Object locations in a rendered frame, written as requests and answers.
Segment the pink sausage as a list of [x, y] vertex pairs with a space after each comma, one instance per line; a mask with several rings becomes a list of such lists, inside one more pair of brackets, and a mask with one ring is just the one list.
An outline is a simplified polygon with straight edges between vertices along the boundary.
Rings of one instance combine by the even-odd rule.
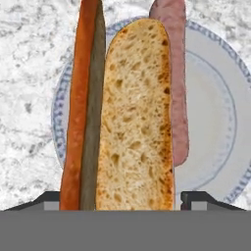
[[184, 163], [189, 151], [185, 87], [185, 2], [155, 0], [149, 17], [161, 21], [171, 42], [172, 127], [174, 166]]

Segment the orange brown sausage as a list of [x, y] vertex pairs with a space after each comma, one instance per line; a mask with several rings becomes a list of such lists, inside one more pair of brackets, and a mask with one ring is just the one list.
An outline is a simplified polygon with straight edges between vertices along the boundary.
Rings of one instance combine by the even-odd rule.
[[70, 91], [62, 210], [94, 209], [106, 54], [102, 0], [81, 0]]

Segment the tan toasted bread bun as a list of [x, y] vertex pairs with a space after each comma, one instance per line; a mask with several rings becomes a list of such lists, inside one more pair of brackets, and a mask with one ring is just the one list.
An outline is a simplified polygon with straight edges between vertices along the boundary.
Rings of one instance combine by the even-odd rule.
[[171, 103], [169, 37], [161, 22], [136, 20], [106, 56], [98, 211], [174, 207]]

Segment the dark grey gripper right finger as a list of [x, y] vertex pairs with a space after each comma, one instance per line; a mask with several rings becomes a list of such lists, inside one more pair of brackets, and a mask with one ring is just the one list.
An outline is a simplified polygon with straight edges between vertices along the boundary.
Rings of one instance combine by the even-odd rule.
[[241, 208], [218, 201], [205, 191], [182, 191], [180, 200], [182, 211], [241, 211]]

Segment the white bowl with blue rim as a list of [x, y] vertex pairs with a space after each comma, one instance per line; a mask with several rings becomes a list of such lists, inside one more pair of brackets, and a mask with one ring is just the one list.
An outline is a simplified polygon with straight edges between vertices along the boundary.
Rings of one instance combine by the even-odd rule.
[[[126, 25], [106, 29], [111, 41]], [[74, 62], [61, 81], [53, 110], [55, 141], [64, 159]], [[185, 87], [189, 151], [174, 167], [175, 202], [182, 191], [205, 191], [230, 203], [251, 179], [251, 73], [218, 36], [196, 23], [185, 28]]]

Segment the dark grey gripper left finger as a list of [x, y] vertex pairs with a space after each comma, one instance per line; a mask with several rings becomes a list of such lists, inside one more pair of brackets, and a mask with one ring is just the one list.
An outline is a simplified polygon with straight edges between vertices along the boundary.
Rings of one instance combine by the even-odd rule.
[[38, 211], [58, 211], [59, 210], [59, 191], [45, 191], [35, 200], [9, 208], [9, 211], [38, 210]]

